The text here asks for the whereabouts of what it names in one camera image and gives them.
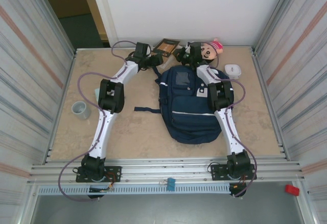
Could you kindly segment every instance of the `white wall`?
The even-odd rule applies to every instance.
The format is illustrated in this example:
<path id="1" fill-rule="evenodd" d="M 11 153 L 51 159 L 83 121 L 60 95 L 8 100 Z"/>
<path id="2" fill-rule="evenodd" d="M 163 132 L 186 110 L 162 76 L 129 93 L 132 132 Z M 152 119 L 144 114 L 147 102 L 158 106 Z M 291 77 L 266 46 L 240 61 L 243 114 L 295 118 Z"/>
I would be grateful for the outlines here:
<path id="1" fill-rule="evenodd" d="M 253 45 L 278 0 L 108 0 L 118 40 L 156 44 L 162 38 Z M 102 10 L 104 21 L 108 15 Z"/>

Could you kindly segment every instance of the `black mounting plate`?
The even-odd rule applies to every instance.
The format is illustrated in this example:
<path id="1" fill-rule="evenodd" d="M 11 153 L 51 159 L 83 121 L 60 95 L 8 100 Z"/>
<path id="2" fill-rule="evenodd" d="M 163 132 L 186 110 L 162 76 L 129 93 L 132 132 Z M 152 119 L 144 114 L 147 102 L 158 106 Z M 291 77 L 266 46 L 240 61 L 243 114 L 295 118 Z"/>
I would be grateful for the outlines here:
<path id="1" fill-rule="evenodd" d="M 215 164 L 215 165 L 211 165 L 211 176 L 213 181 L 226 181 L 226 180 L 240 180 L 240 178 L 238 179 L 233 179 L 230 175 L 229 175 L 229 171 L 227 168 L 227 164 Z M 254 165 L 251 164 L 250 166 L 250 170 L 247 172 L 244 172 L 245 175 L 245 179 L 246 180 L 251 180 L 254 174 Z"/>
<path id="2" fill-rule="evenodd" d="M 105 166 L 104 167 L 105 172 L 111 172 L 114 173 L 115 175 L 115 180 L 113 179 L 113 175 L 108 175 L 108 177 L 104 176 L 102 178 L 101 181 L 94 181 L 91 179 L 91 177 L 89 177 L 88 172 L 82 168 L 82 167 L 78 167 L 77 170 L 77 175 L 76 175 L 76 182 L 90 182 L 90 183 L 94 183 L 94 182 L 120 182 L 121 181 L 121 175 L 122 175 L 122 167 L 121 166 Z"/>

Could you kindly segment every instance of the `corrugated metal wall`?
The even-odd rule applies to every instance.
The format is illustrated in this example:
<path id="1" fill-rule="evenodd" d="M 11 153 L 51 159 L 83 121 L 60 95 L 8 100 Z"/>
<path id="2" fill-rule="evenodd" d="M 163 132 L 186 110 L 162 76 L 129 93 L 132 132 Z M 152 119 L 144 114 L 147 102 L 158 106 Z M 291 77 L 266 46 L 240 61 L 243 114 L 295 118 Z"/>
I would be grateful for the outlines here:
<path id="1" fill-rule="evenodd" d="M 43 0 L 0 0 L 0 223 L 49 146 L 74 57 Z"/>
<path id="2" fill-rule="evenodd" d="M 292 160 L 327 221 L 327 0 L 288 0 L 258 61 Z"/>

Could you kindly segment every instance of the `white cup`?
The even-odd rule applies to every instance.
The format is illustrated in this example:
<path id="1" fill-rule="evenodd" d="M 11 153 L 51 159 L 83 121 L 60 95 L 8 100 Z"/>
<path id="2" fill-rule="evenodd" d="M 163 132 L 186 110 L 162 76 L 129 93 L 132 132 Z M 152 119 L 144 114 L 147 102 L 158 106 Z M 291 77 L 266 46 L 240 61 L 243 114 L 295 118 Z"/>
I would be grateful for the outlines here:
<path id="1" fill-rule="evenodd" d="M 72 105 L 72 112 L 79 118 L 79 119 L 87 119 L 91 115 L 91 109 L 86 105 L 83 101 L 75 102 Z"/>

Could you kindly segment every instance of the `gray floor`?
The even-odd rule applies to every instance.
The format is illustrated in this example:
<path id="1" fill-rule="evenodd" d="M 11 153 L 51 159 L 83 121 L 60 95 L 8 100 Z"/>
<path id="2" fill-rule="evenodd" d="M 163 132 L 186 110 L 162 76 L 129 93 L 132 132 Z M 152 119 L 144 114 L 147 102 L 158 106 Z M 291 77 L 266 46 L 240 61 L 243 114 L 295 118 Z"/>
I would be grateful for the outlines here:
<path id="1" fill-rule="evenodd" d="M 103 48 L 91 14 L 59 19 L 74 48 Z"/>
<path id="2" fill-rule="evenodd" d="M 32 223 L 303 223 L 286 183 L 256 183 L 243 199 L 227 194 L 112 195 L 75 203 L 41 196 Z"/>

